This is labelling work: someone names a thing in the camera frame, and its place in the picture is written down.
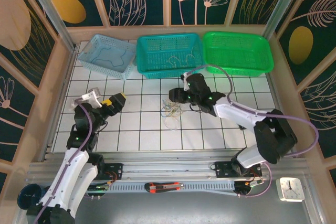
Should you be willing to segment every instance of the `clock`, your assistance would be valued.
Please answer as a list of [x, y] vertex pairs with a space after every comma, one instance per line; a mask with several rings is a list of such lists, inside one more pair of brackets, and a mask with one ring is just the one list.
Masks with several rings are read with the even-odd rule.
[[302, 184], [298, 178], [279, 178], [276, 184], [282, 201], [301, 202], [305, 199]]

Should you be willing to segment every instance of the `robotic arm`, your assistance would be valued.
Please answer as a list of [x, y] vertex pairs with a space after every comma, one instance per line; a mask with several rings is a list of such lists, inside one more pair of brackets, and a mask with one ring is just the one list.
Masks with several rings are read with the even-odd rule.
[[[257, 144], [241, 150], [231, 160], [232, 169], [238, 176], [245, 175], [251, 167], [265, 161], [277, 164], [297, 143], [297, 138], [286, 119], [258, 115], [257, 113], [268, 114], [268, 112], [230, 102], [225, 94], [211, 92], [200, 73], [189, 76], [185, 74], [181, 79], [184, 81], [184, 88], [169, 91], [169, 99], [172, 102], [198, 105], [204, 113], [229, 119], [254, 132]], [[282, 115], [276, 109], [269, 114]]]
[[92, 153], [98, 139], [97, 131], [106, 124], [108, 117], [122, 110], [126, 99], [122, 93], [118, 93], [100, 103], [98, 97], [99, 90], [92, 89], [75, 101], [88, 112], [92, 133], [82, 146], [89, 134], [89, 120], [80, 106], [75, 107], [75, 125], [70, 132], [64, 160], [40, 203], [28, 209], [29, 224], [34, 223], [36, 218], [38, 223], [74, 224], [78, 206], [88, 187], [98, 174], [103, 174], [103, 156]]

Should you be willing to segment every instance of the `clock face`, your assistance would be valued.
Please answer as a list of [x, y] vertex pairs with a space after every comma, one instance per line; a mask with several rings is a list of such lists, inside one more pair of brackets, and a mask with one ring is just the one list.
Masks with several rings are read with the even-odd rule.
[[280, 178], [283, 198], [287, 201], [302, 201], [305, 196], [298, 178]]

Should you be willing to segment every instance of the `plastic basket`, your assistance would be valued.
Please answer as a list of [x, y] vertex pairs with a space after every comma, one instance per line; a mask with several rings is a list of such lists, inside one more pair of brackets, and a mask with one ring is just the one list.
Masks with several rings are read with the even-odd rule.
[[144, 36], [138, 39], [138, 72], [148, 79], [179, 77], [204, 64], [197, 34]]
[[126, 80], [134, 68], [136, 45], [95, 35], [79, 55], [79, 62], [86, 68], [120, 80]]
[[[259, 76], [274, 67], [268, 41], [255, 34], [208, 32], [203, 37], [203, 55], [206, 64], [218, 65], [232, 75]], [[214, 67], [207, 70], [222, 73]]]

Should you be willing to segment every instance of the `yellow oval shape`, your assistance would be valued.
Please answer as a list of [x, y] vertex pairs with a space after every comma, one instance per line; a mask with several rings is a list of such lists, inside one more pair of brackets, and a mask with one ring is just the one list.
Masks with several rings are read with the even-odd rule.
[[66, 22], [77, 24], [86, 18], [84, 6], [78, 0], [51, 0], [58, 15]]
[[297, 27], [289, 39], [289, 58], [294, 64], [302, 64], [313, 47], [313, 33], [305, 26]]
[[9, 50], [24, 48], [30, 38], [31, 26], [24, 0], [0, 0], [0, 45]]

